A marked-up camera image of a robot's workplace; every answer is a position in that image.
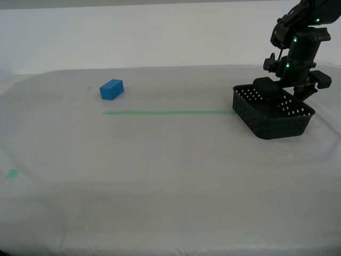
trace black plastic basket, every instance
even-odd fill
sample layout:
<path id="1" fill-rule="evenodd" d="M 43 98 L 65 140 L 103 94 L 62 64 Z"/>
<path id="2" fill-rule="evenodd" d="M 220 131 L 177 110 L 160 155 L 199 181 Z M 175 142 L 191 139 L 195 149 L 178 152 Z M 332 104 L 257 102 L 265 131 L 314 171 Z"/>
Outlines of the black plastic basket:
<path id="1" fill-rule="evenodd" d="M 262 97 L 252 84 L 233 88 L 233 110 L 253 133 L 265 140 L 302 135 L 315 110 L 281 90 L 275 99 Z"/>

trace white backdrop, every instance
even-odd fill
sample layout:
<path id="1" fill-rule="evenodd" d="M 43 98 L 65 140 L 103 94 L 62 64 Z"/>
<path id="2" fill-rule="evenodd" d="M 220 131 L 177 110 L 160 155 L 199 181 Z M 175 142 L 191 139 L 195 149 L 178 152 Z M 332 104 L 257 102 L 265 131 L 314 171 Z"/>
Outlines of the white backdrop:
<path id="1" fill-rule="evenodd" d="M 262 64 L 277 18 L 299 1 L 0 11 L 0 67 L 60 69 Z M 341 64 L 340 21 L 319 62 Z"/>
<path id="2" fill-rule="evenodd" d="M 9 65 L 9 61 L 7 61 L 5 57 L 0 54 L 0 82 L 9 78 L 11 74 L 12 72 L 11 72 L 11 66 Z"/>

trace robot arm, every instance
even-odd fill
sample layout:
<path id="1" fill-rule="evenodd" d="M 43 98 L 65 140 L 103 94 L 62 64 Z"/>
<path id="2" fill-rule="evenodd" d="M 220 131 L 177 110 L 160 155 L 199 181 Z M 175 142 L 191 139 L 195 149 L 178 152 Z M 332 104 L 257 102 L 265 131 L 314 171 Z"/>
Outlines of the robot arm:
<path id="1" fill-rule="evenodd" d="M 294 96 L 305 100 L 317 88 L 325 89 L 331 85 L 331 78 L 316 70 L 314 58 L 321 42 L 331 40 L 326 28 L 310 26 L 330 24 L 341 16 L 341 0 L 301 0 L 290 12 L 277 20 L 271 43 L 277 48 L 289 49 L 288 56 L 275 59 L 272 53 L 265 59 L 264 70 L 275 73 L 281 80 L 266 88 L 262 80 L 257 80 L 258 91 L 276 94 L 278 88 L 294 87 Z"/>
<path id="2" fill-rule="evenodd" d="M 298 31 L 308 26 L 333 23 L 340 16 L 340 0 L 301 0 L 288 14 L 277 20 L 271 43 L 281 50 L 288 49 Z"/>

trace blue block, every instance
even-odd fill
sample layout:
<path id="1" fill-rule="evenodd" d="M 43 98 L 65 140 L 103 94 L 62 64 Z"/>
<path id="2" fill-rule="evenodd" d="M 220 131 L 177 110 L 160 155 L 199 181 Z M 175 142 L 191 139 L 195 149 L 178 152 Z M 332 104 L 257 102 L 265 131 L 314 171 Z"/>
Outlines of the blue block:
<path id="1" fill-rule="evenodd" d="M 124 92 L 123 81 L 113 79 L 100 87 L 103 100 L 113 100 Z"/>

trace green tape line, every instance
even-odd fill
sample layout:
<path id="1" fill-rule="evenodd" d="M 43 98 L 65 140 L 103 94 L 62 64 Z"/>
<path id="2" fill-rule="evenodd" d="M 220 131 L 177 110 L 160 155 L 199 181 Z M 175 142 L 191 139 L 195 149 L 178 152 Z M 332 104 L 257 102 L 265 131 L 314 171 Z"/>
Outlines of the green tape line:
<path id="1" fill-rule="evenodd" d="M 10 169 L 10 171 L 8 172 L 6 179 L 8 180 L 12 180 L 15 178 L 15 176 L 17 176 L 18 174 L 18 170 L 17 169 Z"/>
<path id="2" fill-rule="evenodd" d="M 224 110 L 174 110 L 174 111 L 104 111 L 103 115 L 236 115 Z"/>

